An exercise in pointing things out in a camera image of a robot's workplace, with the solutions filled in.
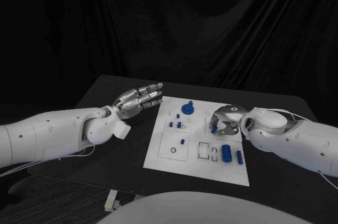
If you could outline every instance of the silver robot hand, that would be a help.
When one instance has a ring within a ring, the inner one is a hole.
[[[122,120],[136,116],[145,108],[162,103],[162,99],[149,101],[162,94],[162,91],[158,91],[162,87],[162,83],[152,84],[142,88],[129,90],[119,96],[112,108]]]
[[[213,129],[217,126],[220,120],[226,124],[226,128],[216,131],[214,134],[236,135],[240,131],[239,125],[242,118],[247,112],[246,108],[233,104],[219,108],[211,117],[210,128]]]

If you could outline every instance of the black table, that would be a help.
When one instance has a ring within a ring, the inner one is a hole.
[[[77,108],[112,105],[125,91],[154,83],[156,81],[103,75]],[[247,109],[286,109],[317,121],[311,108],[299,97],[167,82],[164,84],[167,96],[232,103]],[[41,163],[29,168],[29,173],[145,196],[171,191],[216,193],[271,206],[312,223],[337,222],[338,190],[318,173],[285,161],[273,153],[258,150],[246,139],[243,148],[250,187],[143,168],[158,110],[159,106],[155,106],[126,120],[132,130],[125,140],[113,137],[97,146],[91,156]]]

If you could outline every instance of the floor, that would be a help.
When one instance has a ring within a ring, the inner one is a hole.
[[[2,209],[0,223],[94,224],[110,214],[104,211],[109,193],[104,188],[29,176],[9,190],[21,200]],[[117,196],[122,205],[133,200],[130,194]]]

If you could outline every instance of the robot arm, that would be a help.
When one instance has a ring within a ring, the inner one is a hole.
[[[259,150],[273,152],[311,171],[338,177],[338,128],[307,120],[294,122],[275,111],[262,108],[246,111],[236,105],[220,108],[214,115],[240,126]],[[227,125],[220,131],[232,135],[233,128]]]
[[[112,106],[47,112],[0,126],[0,168],[22,162],[61,158],[107,142],[125,139],[130,126],[123,119],[162,102],[164,84],[125,92]]]

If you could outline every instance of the white pegboard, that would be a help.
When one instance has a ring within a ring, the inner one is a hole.
[[[164,96],[162,99],[143,167],[249,186],[242,133],[234,136],[217,136],[211,134],[208,128],[214,111],[227,104],[168,96]],[[187,115],[181,108],[190,101],[194,102],[195,111]],[[182,122],[185,127],[178,128],[178,122]],[[223,161],[221,147],[224,144],[232,147],[233,162],[230,163]],[[242,151],[243,165],[237,161],[237,150]]]

